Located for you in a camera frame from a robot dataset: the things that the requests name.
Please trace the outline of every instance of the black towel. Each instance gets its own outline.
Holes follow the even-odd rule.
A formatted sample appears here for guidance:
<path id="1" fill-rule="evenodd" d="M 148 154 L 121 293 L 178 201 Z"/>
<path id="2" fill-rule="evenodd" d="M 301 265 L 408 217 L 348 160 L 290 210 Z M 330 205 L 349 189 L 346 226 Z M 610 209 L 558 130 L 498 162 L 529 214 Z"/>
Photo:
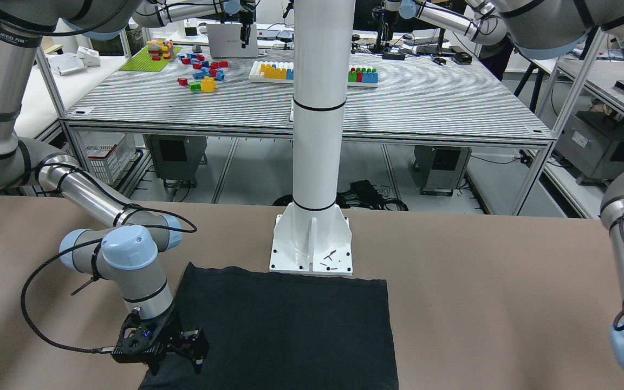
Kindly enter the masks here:
<path id="1" fill-rule="evenodd" d="M 171 354 L 140 389 L 399 387 L 386 281 L 189 264 L 175 302 L 184 330 L 211 345 L 203 370 Z"/>

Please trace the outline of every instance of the computer case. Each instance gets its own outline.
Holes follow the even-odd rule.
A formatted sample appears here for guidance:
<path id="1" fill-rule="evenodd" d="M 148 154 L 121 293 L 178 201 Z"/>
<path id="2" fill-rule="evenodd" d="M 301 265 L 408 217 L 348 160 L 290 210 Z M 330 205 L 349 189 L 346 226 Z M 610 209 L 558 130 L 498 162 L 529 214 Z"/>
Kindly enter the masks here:
<path id="1" fill-rule="evenodd" d="M 624 127 L 604 113 L 579 111 L 570 116 L 555 150 L 587 180 L 613 180 L 624 172 Z"/>
<path id="2" fill-rule="evenodd" d="M 466 175 L 470 148 L 451 146 L 416 146 L 414 168 L 421 175 L 421 195 L 450 197 Z"/>
<path id="3" fill-rule="evenodd" d="M 206 151 L 205 136 L 144 135 L 155 174 L 163 180 L 196 181 Z"/>

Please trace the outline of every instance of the green baseplate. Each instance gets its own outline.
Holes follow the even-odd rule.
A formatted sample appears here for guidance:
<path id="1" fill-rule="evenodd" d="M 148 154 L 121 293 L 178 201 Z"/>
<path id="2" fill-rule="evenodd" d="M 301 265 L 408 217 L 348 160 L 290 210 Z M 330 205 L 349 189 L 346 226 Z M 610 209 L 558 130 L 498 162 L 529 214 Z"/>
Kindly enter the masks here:
<path id="1" fill-rule="evenodd" d="M 126 64 L 122 65 L 119 70 L 130 72 L 160 72 L 169 62 L 176 59 L 180 50 L 180 46 L 173 46 L 173 52 L 175 52 L 174 57 L 169 60 L 154 61 L 148 55 L 148 47 L 144 47 L 140 52 L 131 57 Z"/>

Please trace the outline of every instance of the white basket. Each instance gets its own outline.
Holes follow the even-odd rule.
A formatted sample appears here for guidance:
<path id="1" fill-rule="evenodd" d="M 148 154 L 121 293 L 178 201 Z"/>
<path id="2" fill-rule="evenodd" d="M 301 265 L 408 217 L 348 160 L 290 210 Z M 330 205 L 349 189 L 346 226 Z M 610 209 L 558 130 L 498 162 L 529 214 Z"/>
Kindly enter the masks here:
<path id="1" fill-rule="evenodd" d="M 86 156 L 95 177 L 112 185 L 136 153 L 134 135 L 124 133 L 88 133 Z"/>

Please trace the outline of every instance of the tan table surface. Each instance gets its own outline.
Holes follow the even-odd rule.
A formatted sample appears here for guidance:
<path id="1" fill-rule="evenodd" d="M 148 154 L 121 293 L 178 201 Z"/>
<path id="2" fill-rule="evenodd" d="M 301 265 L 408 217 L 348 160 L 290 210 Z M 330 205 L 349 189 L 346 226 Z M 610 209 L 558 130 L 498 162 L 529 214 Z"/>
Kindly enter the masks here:
<path id="1" fill-rule="evenodd" d="M 173 291 L 189 261 L 267 271 L 279 208 L 147 204 L 199 227 L 160 257 Z M 599 222 L 366 210 L 346 215 L 354 276 L 388 281 L 401 388 L 624 390 L 607 336 L 621 300 Z M 22 319 L 22 284 L 76 228 L 100 226 L 66 200 L 0 197 L 0 388 L 141 383 L 142 365 L 48 346 Z M 87 279 L 53 264 L 30 291 L 30 313 L 55 341 L 112 345 L 126 316 L 121 297 L 106 281 L 69 297 Z"/>

